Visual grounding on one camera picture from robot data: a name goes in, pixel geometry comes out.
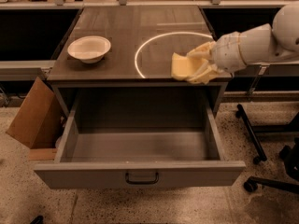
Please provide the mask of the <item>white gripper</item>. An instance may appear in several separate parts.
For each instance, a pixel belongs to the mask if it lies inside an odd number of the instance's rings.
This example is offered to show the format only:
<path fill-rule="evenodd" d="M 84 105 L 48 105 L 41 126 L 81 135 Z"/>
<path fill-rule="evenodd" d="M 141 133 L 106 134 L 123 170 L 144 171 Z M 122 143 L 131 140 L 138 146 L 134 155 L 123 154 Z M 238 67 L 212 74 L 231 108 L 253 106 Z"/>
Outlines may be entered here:
<path fill-rule="evenodd" d="M 217 42 L 206 42 L 187 53 L 194 59 L 213 60 L 211 64 L 205 61 L 192 75 L 186 78 L 187 82 L 194 84 L 207 84 L 218 77 L 222 70 L 234 73 L 246 68 L 240 52 L 240 33 L 233 32 L 223 35 Z"/>

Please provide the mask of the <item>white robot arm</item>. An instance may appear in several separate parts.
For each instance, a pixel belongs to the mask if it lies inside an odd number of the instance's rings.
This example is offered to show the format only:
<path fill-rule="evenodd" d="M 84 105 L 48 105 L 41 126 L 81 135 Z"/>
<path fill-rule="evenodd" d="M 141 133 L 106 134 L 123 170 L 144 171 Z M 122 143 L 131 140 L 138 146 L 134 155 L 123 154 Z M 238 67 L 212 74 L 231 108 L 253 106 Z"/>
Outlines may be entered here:
<path fill-rule="evenodd" d="M 299 2 L 296 1 L 281 8 L 272 24 L 223 35 L 216 42 L 191 50 L 188 57 L 206 61 L 186 80 L 207 84 L 221 73 L 234 73 L 249 65 L 297 61 L 298 40 Z"/>

